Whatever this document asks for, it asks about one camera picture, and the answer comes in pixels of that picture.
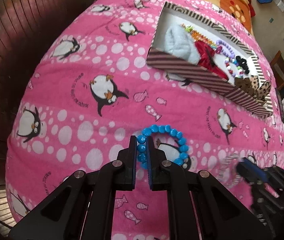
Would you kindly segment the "white fluffy scrunchie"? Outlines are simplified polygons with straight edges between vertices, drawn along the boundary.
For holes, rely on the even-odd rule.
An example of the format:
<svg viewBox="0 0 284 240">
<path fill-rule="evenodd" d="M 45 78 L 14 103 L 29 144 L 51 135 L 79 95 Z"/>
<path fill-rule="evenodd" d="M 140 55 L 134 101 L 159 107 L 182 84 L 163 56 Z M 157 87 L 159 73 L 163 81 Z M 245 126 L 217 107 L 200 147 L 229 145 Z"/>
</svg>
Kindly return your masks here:
<svg viewBox="0 0 284 240">
<path fill-rule="evenodd" d="M 194 39 L 181 25 L 172 25 L 167 29 L 164 51 L 194 65 L 201 59 Z"/>
</svg>

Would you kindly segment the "striped white jewelry tray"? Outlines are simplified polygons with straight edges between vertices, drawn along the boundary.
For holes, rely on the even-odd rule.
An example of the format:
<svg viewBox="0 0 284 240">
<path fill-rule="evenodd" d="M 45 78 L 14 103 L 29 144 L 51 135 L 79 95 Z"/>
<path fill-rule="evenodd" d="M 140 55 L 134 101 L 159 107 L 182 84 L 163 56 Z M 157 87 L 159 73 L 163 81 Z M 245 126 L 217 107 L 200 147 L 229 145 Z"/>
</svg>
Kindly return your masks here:
<svg viewBox="0 0 284 240">
<path fill-rule="evenodd" d="M 165 2 L 146 62 L 170 79 L 197 83 L 260 118 L 273 114 L 271 83 L 258 56 L 195 11 Z"/>
</svg>

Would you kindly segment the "brown scrunchie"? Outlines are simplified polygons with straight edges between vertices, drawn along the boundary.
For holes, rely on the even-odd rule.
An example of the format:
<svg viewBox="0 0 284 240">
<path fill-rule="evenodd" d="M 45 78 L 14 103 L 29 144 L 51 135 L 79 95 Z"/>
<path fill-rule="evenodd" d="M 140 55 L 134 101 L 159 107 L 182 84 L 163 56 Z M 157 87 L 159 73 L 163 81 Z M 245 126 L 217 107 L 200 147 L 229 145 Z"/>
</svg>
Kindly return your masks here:
<svg viewBox="0 0 284 240">
<path fill-rule="evenodd" d="M 245 78 L 235 77 L 234 85 L 236 88 L 241 89 L 247 94 L 250 95 L 254 94 L 254 88 L 252 87 L 252 83 L 248 77 Z"/>
</svg>

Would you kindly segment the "wooden wall panel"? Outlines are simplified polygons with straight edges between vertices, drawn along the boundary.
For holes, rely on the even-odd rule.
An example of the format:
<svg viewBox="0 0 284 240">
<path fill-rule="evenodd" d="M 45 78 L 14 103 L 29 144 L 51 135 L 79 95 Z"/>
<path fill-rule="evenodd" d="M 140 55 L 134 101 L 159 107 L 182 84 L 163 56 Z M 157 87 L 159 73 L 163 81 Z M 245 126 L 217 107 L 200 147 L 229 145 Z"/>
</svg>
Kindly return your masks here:
<svg viewBox="0 0 284 240">
<path fill-rule="evenodd" d="M 94 0 L 0 0 L 0 185 L 6 140 L 35 67 L 59 34 Z"/>
</svg>

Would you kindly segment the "leopard print hair bow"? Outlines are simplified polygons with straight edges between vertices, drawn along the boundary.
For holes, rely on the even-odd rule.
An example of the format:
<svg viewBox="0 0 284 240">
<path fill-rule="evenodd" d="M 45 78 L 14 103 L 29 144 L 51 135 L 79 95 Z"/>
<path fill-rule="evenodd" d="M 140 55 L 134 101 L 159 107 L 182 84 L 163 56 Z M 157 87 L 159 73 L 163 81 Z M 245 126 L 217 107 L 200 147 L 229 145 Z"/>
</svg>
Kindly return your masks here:
<svg viewBox="0 0 284 240">
<path fill-rule="evenodd" d="M 272 87 L 271 81 L 266 80 L 263 83 L 259 83 L 258 76 L 250 76 L 249 80 L 253 91 L 253 97 L 256 98 L 257 100 L 265 101 L 266 96 L 271 91 Z"/>
</svg>

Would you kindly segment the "black scrunchie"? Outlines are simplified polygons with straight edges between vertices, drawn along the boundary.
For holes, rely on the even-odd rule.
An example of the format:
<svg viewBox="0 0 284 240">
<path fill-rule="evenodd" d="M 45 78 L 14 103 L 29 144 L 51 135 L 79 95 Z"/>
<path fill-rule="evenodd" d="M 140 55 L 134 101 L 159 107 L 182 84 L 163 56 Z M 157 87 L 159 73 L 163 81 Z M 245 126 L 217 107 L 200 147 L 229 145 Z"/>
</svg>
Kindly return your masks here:
<svg viewBox="0 0 284 240">
<path fill-rule="evenodd" d="M 238 67 L 240 67 L 246 75 L 248 75 L 249 74 L 249 68 L 248 68 L 246 59 L 241 58 L 240 56 L 236 56 L 235 61 L 236 61 L 236 65 Z"/>
</svg>

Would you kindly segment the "wooden chair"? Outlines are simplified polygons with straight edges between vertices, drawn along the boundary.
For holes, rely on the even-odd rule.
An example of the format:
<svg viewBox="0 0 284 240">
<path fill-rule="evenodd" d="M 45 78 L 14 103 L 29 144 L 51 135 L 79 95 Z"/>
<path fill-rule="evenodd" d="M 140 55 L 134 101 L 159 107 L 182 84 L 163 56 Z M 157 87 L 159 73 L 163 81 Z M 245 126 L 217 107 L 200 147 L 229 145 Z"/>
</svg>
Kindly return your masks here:
<svg viewBox="0 0 284 240">
<path fill-rule="evenodd" d="M 270 66 L 277 84 L 277 89 L 284 87 L 284 58 L 279 50 L 270 62 Z"/>
</svg>

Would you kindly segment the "red satin hair bow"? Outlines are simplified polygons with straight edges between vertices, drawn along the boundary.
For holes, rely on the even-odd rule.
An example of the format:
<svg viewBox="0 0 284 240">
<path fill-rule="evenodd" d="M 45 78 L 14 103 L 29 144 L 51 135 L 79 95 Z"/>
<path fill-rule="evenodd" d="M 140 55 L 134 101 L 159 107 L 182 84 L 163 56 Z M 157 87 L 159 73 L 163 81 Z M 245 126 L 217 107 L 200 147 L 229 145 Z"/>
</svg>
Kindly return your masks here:
<svg viewBox="0 0 284 240">
<path fill-rule="evenodd" d="M 201 40 L 195 42 L 195 47 L 197 48 L 201 59 L 198 62 L 198 65 L 208 69 L 210 72 L 215 73 L 221 79 L 229 80 L 227 74 L 221 70 L 217 64 L 214 62 L 215 51 L 206 43 Z"/>
</svg>

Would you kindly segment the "pink penguin bedspread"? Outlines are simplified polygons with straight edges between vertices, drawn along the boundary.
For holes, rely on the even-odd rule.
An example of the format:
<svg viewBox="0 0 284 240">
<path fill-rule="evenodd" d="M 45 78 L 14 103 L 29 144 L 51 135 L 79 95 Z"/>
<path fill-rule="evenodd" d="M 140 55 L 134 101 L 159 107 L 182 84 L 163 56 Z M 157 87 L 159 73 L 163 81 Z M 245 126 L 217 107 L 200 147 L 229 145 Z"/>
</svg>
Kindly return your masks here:
<svg viewBox="0 0 284 240">
<path fill-rule="evenodd" d="M 258 56 L 273 114 L 258 117 L 146 62 L 165 2 L 225 27 Z M 53 42 L 8 138 L 9 239 L 278 239 L 236 172 L 284 167 L 269 62 L 228 12 L 203 0 L 97 0 Z M 137 138 L 135 189 L 117 190 L 118 153 Z M 146 138 L 164 151 L 167 190 L 150 190 Z"/>
</svg>

